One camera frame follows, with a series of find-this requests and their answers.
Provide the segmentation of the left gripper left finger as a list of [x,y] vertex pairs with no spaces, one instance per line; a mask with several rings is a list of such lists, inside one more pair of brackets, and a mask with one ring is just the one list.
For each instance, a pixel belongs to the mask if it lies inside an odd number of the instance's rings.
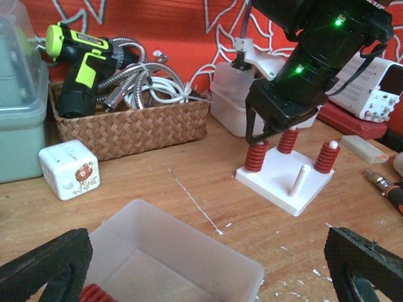
[[72,229],[1,266],[1,301],[78,301],[93,256],[85,228]]

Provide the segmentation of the orange black screwdriver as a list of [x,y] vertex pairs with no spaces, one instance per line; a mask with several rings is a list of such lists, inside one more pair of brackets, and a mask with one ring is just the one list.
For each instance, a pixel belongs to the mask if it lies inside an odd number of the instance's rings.
[[380,191],[393,207],[402,214],[402,188],[390,182],[383,175],[370,169],[365,169],[367,179]]

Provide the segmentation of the beige work glove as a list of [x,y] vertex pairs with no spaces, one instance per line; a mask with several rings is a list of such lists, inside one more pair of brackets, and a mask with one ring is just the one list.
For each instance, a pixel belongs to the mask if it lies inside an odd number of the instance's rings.
[[403,177],[403,153],[399,153],[394,157],[393,167],[397,173]]

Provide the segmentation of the red large spring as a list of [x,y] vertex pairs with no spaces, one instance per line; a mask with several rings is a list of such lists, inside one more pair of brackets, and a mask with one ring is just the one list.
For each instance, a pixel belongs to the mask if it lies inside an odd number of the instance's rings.
[[328,174],[339,154],[340,147],[337,141],[324,142],[316,158],[314,169],[322,174]]
[[259,172],[263,167],[268,149],[269,142],[267,140],[250,145],[244,162],[245,170],[249,172]]
[[117,302],[117,300],[98,285],[89,284],[82,289],[78,302]]
[[290,128],[282,133],[279,144],[277,145],[277,151],[283,154],[290,154],[293,151],[295,142],[299,134],[298,128]]

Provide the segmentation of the white peg board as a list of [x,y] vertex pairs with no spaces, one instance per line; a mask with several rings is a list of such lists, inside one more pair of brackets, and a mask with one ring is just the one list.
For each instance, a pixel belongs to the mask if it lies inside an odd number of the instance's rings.
[[315,161],[294,150],[280,153],[276,146],[268,149],[259,172],[242,166],[236,179],[287,213],[299,216],[334,174],[333,168],[328,174],[317,172]]

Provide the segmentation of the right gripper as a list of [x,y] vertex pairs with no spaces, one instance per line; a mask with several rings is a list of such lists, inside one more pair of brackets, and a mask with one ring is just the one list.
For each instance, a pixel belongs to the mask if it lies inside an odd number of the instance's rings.
[[[325,80],[314,76],[293,75],[273,81],[256,79],[245,99],[246,134],[249,145],[256,145],[277,134],[315,118],[326,102],[329,89]],[[261,133],[254,135],[256,117]]]

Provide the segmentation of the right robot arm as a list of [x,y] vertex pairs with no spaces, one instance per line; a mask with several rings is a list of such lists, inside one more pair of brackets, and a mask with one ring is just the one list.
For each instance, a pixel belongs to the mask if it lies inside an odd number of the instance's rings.
[[273,80],[256,79],[246,97],[246,142],[257,144],[319,111],[337,74],[359,53],[355,80],[394,35],[392,15],[368,1],[252,1],[297,45]]

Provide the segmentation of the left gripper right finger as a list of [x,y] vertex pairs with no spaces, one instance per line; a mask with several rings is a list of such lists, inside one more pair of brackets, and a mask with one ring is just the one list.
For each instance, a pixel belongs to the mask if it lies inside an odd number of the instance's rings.
[[345,227],[330,227],[324,246],[339,301],[402,301],[402,257]]

